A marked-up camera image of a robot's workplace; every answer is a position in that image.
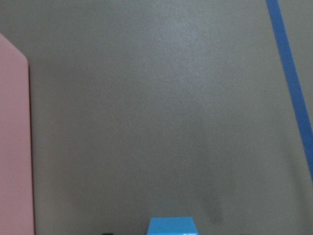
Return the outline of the small blue stud block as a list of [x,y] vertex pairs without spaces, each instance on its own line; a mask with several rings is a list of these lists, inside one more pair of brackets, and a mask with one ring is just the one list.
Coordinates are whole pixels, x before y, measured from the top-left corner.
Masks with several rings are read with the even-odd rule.
[[151,218],[147,235],[198,235],[192,217]]

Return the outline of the pink plastic box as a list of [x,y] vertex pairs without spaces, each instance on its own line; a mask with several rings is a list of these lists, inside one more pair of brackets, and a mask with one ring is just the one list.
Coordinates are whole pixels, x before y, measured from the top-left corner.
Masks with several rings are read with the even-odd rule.
[[0,233],[34,234],[29,71],[0,37]]

